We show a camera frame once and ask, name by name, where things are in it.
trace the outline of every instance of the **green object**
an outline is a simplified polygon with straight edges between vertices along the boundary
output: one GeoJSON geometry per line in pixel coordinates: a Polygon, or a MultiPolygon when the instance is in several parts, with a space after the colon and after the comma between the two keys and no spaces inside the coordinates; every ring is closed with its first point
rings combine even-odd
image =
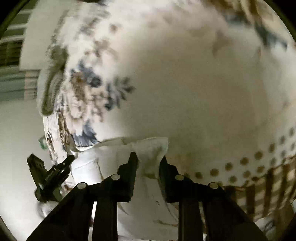
{"type": "Polygon", "coordinates": [[[47,142],[46,142],[46,138],[45,138],[45,135],[40,137],[38,139],[39,143],[40,143],[40,146],[43,150],[47,150],[48,149],[48,145],[47,145],[47,142]]]}

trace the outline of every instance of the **white cloth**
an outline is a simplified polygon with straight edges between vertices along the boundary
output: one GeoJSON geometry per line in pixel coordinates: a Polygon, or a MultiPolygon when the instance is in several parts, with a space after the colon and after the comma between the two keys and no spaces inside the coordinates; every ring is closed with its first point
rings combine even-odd
{"type": "Polygon", "coordinates": [[[121,139],[106,142],[83,153],[71,165],[75,183],[88,185],[117,172],[130,152],[139,159],[134,193],[129,203],[118,205],[118,235],[130,239],[177,240],[178,211],[165,203],[158,184],[159,163],[168,149],[165,137],[149,138],[124,145],[121,139]]]}

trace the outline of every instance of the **bed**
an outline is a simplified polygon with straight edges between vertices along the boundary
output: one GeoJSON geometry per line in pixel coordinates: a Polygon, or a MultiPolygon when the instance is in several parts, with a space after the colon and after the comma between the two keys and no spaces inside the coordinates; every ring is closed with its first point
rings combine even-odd
{"type": "Polygon", "coordinates": [[[54,164],[167,137],[170,164],[254,221],[294,200],[295,42],[265,2],[77,2],[48,55],[38,103],[54,164]]]}

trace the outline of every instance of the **metal bolt head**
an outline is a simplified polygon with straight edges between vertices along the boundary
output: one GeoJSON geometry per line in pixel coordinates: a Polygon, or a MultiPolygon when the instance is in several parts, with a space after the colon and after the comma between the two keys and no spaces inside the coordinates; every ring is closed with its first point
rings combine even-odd
{"type": "Polygon", "coordinates": [[[209,186],[212,189],[217,189],[219,187],[218,183],[210,183],[209,186]]]}
{"type": "Polygon", "coordinates": [[[78,189],[84,189],[86,187],[86,184],[85,183],[78,183],[77,184],[77,188],[78,189]]]}
{"type": "Polygon", "coordinates": [[[120,175],[114,174],[114,175],[111,176],[111,178],[112,178],[112,180],[117,181],[117,180],[120,179],[120,175]]]}
{"type": "Polygon", "coordinates": [[[184,176],[183,175],[176,175],[175,176],[175,179],[177,180],[177,181],[183,181],[184,180],[184,176]]]}

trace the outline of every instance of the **white wall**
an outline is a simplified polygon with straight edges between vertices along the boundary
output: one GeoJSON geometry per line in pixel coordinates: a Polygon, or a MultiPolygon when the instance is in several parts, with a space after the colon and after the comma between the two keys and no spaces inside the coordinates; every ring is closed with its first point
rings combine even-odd
{"type": "Polygon", "coordinates": [[[20,58],[21,70],[42,69],[46,50],[59,18],[75,0],[39,0],[27,23],[20,58]]]}
{"type": "Polygon", "coordinates": [[[18,241],[25,241],[41,222],[35,184],[27,165],[34,153],[51,166],[38,139],[44,135],[36,101],[0,102],[0,216],[18,241]]]}

